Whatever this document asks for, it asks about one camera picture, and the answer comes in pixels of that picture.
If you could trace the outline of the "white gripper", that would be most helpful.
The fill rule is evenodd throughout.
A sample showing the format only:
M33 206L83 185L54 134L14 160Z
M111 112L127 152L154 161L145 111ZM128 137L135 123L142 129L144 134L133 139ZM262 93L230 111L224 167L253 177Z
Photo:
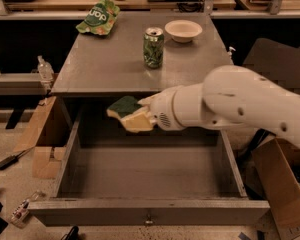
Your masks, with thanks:
M141 106L150 105L151 114L157 125L165 131L180 131L184 129L177 121L173 109L174 96L178 89L180 89L180 86L171 87L138 101L138 104ZM125 116L121 123L127 131L134 133L151 131L153 129L150 116L146 112Z

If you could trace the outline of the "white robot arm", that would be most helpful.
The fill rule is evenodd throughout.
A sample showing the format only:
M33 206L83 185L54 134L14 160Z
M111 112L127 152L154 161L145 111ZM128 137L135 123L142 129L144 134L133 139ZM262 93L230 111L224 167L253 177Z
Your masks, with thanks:
M300 149L300 95L239 66L218 67L199 84L168 88L139 101L123 118L130 132L188 127L211 130L249 125L265 129Z

